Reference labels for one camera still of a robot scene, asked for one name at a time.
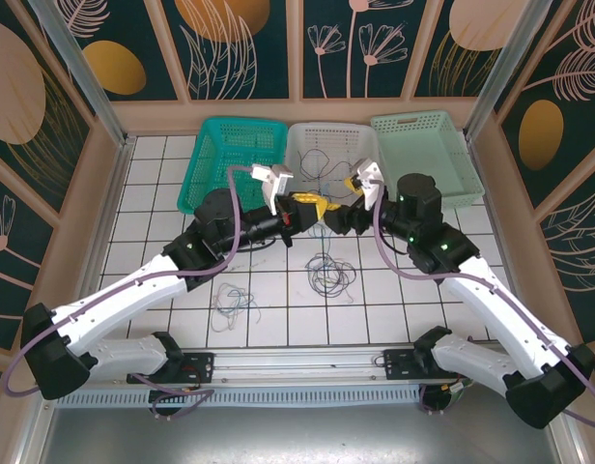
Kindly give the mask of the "teal perforated plastic basket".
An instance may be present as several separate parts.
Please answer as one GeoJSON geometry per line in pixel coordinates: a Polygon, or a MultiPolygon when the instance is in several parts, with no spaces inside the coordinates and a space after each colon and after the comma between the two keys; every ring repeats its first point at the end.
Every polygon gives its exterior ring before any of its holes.
{"type": "Polygon", "coordinates": [[[177,200],[180,212],[191,215],[207,193],[228,187],[231,165],[270,166],[285,158],[288,126],[279,121],[211,117],[196,137],[177,200]]]}

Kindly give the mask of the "mint green plastic basket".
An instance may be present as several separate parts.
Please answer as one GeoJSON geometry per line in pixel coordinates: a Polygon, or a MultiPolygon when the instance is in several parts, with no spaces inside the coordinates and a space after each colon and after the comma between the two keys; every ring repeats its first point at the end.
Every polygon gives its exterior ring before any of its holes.
{"type": "Polygon", "coordinates": [[[370,121],[380,146],[380,167],[390,197],[397,181],[412,173],[434,178],[444,210],[471,206],[484,187],[467,144],[444,110],[375,116],[370,121]]]}

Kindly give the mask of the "white perforated plastic basket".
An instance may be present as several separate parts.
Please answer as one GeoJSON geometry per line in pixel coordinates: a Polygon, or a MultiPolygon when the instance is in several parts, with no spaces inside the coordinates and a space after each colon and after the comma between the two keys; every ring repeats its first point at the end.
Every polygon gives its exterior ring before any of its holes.
{"type": "Polygon", "coordinates": [[[284,164],[294,173],[287,191],[319,194],[330,203],[352,205],[361,196],[344,184],[360,159],[375,161],[383,174],[377,134],[369,126],[311,122],[290,126],[284,164]]]}

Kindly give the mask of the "green controller board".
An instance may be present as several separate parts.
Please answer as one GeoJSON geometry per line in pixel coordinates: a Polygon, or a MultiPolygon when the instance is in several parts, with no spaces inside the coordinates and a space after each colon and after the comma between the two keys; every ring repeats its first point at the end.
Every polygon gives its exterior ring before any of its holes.
{"type": "Polygon", "coordinates": [[[472,385],[473,380],[467,377],[458,378],[454,383],[444,384],[441,387],[441,391],[444,393],[444,398],[447,400],[446,407],[450,407],[455,402],[458,402],[465,390],[472,385]]]}

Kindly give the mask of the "grey metal sheet panel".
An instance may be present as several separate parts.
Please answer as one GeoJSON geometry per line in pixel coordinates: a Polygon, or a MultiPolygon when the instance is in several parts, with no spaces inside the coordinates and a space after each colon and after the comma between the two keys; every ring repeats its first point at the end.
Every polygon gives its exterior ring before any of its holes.
{"type": "Polygon", "coordinates": [[[562,464],[553,441],[507,416],[489,423],[407,406],[63,410],[41,464],[562,464]]]}

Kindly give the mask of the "aluminium extrusion rail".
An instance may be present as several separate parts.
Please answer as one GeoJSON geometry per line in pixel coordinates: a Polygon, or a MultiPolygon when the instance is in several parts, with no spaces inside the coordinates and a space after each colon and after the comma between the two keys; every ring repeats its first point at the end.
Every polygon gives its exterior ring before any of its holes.
{"type": "MultiPolygon", "coordinates": [[[[545,373],[551,363],[543,349],[532,353],[522,347],[515,356],[474,344],[450,331],[435,341],[418,343],[411,349],[431,354],[445,371],[456,372],[495,391],[505,392],[506,375],[523,375],[527,379],[545,373]]],[[[102,339],[76,355],[61,338],[43,347],[30,348],[24,358],[42,396],[64,397],[88,382],[130,381],[153,389],[164,385],[150,382],[144,375],[158,371],[169,359],[185,353],[175,339],[165,332],[136,339],[102,339]]],[[[287,349],[287,350],[221,350],[214,353],[213,381],[254,379],[266,382],[306,379],[348,378],[365,380],[385,375],[383,351],[372,349],[287,349]]]]}

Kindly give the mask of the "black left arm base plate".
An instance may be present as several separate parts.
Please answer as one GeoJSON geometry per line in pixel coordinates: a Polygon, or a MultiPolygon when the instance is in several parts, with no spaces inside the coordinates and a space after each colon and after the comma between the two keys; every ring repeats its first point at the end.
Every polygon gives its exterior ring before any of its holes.
{"type": "Polygon", "coordinates": [[[144,378],[158,385],[208,384],[214,371],[214,353],[185,353],[169,359],[158,371],[144,378]]]}

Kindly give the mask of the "aluminium frame post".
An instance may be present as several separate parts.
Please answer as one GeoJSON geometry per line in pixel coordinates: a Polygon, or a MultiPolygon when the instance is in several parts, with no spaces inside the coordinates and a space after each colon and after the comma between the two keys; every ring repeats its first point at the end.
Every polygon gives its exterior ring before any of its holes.
{"type": "Polygon", "coordinates": [[[128,137],[78,39],[92,39],[110,17],[108,0],[27,0],[111,138],[124,147],[128,137]]]}
{"type": "Polygon", "coordinates": [[[467,144],[475,141],[514,70],[540,29],[553,0],[528,0],[506,45],[499,53],[464,127],[467,144]]]}

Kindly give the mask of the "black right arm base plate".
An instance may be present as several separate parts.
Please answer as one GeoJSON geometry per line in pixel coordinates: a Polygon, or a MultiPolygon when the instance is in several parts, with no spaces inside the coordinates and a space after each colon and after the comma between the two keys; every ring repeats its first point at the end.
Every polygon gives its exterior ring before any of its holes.
{"type": "Polygon", "coordinates": [[[452,381],[462,378],[461,374],[440,368],[431,354],[414,349],[388,349],[382,354],[387,380],[452,381]]]}

